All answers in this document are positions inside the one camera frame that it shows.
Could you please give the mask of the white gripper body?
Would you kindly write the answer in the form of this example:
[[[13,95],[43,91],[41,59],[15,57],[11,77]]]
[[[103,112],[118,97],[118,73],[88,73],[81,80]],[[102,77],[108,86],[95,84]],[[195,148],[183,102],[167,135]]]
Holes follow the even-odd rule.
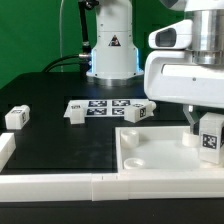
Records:
[[[193,62],[192,27],[185,19],[149,35],[144,92],[151,100],[224,108],[224,66]]]

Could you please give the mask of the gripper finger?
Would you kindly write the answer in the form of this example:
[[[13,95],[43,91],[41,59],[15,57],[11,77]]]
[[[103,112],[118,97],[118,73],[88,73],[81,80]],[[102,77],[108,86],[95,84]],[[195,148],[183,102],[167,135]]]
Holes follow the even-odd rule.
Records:
[[[197,111],[197,107],[193,105],[184,105],[183,113],[189,122],[190,125],[190,133],[198,134],[199,133],[199,115]]]

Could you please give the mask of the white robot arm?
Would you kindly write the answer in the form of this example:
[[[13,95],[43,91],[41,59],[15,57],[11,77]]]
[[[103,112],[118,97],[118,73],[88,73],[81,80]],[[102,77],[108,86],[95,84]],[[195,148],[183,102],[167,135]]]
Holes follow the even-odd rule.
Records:
[[[224,109],[224,0],[159,1],[185,18],[149,35],[153,51],[141,69],[131,1],[99,0],[87,77],[116,85],[142,75],[151,100]]]

